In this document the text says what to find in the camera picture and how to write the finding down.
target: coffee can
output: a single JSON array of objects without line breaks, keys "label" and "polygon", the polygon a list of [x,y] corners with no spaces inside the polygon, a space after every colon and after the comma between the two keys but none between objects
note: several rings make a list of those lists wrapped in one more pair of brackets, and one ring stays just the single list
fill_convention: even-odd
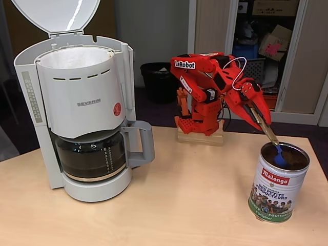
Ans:
[{"label": "coffee can", "polygon": [[249,207],[255,216],[273,223],[284,222],[291,217],[310,164],[309,156],[301,148],[286,142],[281,142],[280,146],[288,165],[281,167],[275,163],[276,147],[271,143],[265,144],[249,197]]}]

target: table surface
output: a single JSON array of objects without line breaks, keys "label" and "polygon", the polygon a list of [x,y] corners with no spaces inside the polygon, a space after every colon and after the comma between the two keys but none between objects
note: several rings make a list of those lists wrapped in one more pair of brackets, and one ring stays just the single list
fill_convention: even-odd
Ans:
[{"label": "table surface", "polygon": [[0,163],[0,245],[327,245],[328,183],[307,138],[309,171],[292,218],[255,219],[248,196],[264,135],[224,133],[224,146],[178,143],[154,127],[156,158],[98,203],[51,190],[40,150]]}]

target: red robot arm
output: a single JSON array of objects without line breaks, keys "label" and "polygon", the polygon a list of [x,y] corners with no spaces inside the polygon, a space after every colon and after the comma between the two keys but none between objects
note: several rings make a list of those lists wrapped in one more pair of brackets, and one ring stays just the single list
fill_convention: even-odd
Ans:
[{"label": "red robot arm", "polygon": [[220,52],[186,54],[171,59],[171,73],[180,80],[193,99],[192,112],[188,117],[176,119],[177,125],[185,133],[214,133],[218,129],[217,118],[222,100],[232,112],[258,130],[262,128],[251,108],[267,125],[271,124],[270,110],[261,88],[252,78],[241,79],[243,69],[237,59],[231,55],[224,56]]}]

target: wooden block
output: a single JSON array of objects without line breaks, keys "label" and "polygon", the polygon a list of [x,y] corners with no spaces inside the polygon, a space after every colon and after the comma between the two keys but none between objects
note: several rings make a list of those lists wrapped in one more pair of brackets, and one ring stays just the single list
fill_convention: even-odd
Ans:
[{"label": "wooden block", "polygon": [[205,136],[204,133],[191,132],[184,134],[180,127],[178,127],[178,142],[192,143],[197,145],[211,145],[223,146],[223,124],[224,120],[220,121],[219,129],[211,136]]}]

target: can rim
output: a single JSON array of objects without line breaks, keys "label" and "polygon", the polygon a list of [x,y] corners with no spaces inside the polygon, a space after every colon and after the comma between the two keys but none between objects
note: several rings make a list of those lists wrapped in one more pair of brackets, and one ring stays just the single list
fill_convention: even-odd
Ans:
[{"label": "can rim", "polygon": [[304,168],[302,169],[299,169],[299,170],[287,170],[287,169],[284,169],[284,168],[279,168],[279,167],[276,167],[275,165],[272,165],[271,163],[269,163],[262,155],[262,152],[263,150],[268,147],[268,146],[271,146],[272,143],[271,142],[268,142],[266,143],[265,145],[263,145],[263,147],[261,148],[261,153],[260,153],[260,156],[262,158],[262,160],[265,161],[266,164],[268,164],[270,167],[274,168],[274,169],[279,169],[279,170],[282,170],[282,171],[285,171],[285,172],[299,172],[299,171],[303,171],[303,170],[306,170],[309,165],[310,165],[310,157],[309,155],[307,154],[307,152],[305,152],[303,149],[301,149],[300,147],[296,146],[296,145],[293,145],[291,143],[288,143],[288,142],[279,142],[280,145],[282,146],[287,146],[287,147],[290,147],[292,149],[295,149],[297,150],[298,152],[300,152],[307,160],[307,164]]}]

